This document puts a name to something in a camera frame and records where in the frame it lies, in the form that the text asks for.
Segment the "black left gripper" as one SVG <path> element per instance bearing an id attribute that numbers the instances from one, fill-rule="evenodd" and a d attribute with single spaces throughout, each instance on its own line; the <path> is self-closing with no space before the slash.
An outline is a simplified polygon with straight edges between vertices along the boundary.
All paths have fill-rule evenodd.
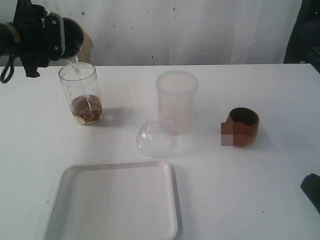
<path id="1" fill-rule="evenodd" d="M 20 37 L 17 56 L 28 78 L 39 77 L 39 67 L 46 68 L 51 61 L 62 58 L 65 28 L 64 19 L 59 14 L 47 12 L 44 6 L 30 0 L 19 0 L 13 24 Z"/>

